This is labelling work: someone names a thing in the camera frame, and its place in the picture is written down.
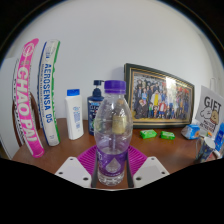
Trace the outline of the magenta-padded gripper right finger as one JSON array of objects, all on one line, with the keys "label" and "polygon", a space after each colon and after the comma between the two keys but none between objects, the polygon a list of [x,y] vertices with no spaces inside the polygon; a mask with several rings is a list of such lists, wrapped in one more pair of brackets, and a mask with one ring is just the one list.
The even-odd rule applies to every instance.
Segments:
[{"label": "magenta-padded gripper right finger", "polygon": [[129,188],[143,187],[168,174],[169,172],[156,157],[147,157],[133,146],[128,148],[127,181]]}]

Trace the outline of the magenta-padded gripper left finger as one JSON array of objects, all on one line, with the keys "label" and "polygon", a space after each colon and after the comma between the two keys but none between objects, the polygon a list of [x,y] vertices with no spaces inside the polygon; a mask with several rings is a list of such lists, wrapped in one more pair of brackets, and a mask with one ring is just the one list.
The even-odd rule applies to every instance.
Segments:
[{"label": "magenta-padded gripper left finger", "polygon": [[68,157],[55,175],[84,188],[95,187],[97,183],[96,147],[90,147],[78,157]]}]

